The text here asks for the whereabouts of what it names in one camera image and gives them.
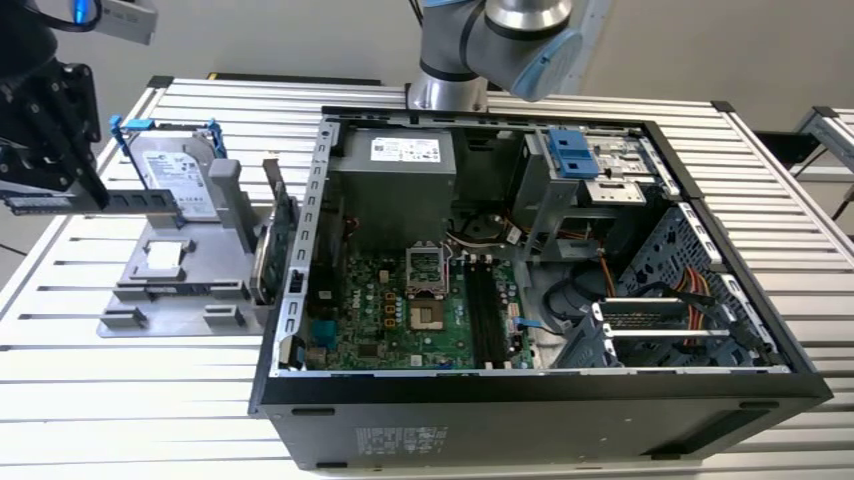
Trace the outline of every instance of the wire bundle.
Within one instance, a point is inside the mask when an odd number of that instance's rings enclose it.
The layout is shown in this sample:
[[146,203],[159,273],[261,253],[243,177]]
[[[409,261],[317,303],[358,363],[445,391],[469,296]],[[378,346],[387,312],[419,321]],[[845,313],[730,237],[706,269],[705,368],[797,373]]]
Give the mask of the wire bundle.
[[[706,277],[692,267],[686,267],[685,273],[682,274],[682,280],[677,285],[676,290],[684,291],[684,289],[690,285],[690,293],[697,293],[701,295],[710,295],[709,282],[706,281]],[[704,320],[706,315],[701,312],[693,305],[689,305],[689,330],[702,330],[704,329]],[[685,340],[685,345],[696,345],[697,340]]]

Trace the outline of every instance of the black connector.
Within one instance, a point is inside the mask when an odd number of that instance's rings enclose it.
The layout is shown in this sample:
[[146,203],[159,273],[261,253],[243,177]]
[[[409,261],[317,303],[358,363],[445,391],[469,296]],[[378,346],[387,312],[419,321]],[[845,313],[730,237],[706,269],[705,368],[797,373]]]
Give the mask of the black connector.
[[289,286],[290,293],[301,293],[303,291],[303,283],[306,280],[306,274],[291,270],[291,285]]

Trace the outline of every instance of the blue plastic latch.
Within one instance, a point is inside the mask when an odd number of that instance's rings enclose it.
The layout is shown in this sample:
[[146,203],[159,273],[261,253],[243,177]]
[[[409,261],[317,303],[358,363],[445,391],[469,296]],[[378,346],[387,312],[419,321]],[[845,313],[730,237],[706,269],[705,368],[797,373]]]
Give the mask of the blue plastic latch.
[[155,128],[155,121],[150,118],[134,118],[124,124],[124,130],[130,132],[144,132]]
[[112,138],[116,139],[122,153],[124,153],[126,157],[131,158],[131,149],[128,148],[128,143],[124,141],[124,134],[122,133],[122,115],[110,117],[110,134]]
[[209,121],[207,127],[214,134],[214,149],[217,150],[217,158],[229,158],[226,142],[223,141],[223,128],[219,126],[219,123],[217,123],[217,120],[214,119]]
[[549,130],[549,150],[551,151],[563,178],[597,178],[600,164],[593,158],[587,139],[578,130]]

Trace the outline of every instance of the slotted aluminum surface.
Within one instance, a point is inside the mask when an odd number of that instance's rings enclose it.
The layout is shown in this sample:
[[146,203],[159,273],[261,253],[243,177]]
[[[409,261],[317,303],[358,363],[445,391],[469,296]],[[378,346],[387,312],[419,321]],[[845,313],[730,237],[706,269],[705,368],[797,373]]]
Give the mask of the slotted aluminum surface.
[[[255,203],[269,203],[265,152],[281,152],[289,189],[301,196],[322,105],[399,108],[403,93],[177,80],[169,89],[146,91],[131,116],[217,118],[231,157],[243,162],[243,189]],[[491,109],[660,123],[836,399],[702,464],[605,471],[561,465],[433,468],[383,475],[854,478],[850,244],[841,245],[738,117],[702,102],[553,97],[529,104],[502,94],[493,96]],[[100,161],[110,187],[139,186],[112,142]],[[297,469],[270,422],[246,417],[259,337],[98,337],[96,317],[143,226],[136,217],[59,218],[0,294],[0,345],[8,346],[0,349],[0,477],[314,478]]]

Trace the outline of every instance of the white label sticker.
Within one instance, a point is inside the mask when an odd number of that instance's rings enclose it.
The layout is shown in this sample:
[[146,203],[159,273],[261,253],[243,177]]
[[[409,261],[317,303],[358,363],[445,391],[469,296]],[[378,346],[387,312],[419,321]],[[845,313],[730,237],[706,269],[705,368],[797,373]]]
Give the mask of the white label sticker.
[[507,243],[515,245],[517,243],[519,243],[519,237],[522,237],[522,230],[519,230],[517,227],[511,227],[510,233],[507,234]]
[[359,455],[442,453],[449,427],[357,427]]
[[143,153],[148,172],[146,184],[173,192],[187,220],[215,219],[217,209],[197,159],[186,153]]
[[375,162],[439,163],[439,140],[431,138],[375,138],[371,142]]

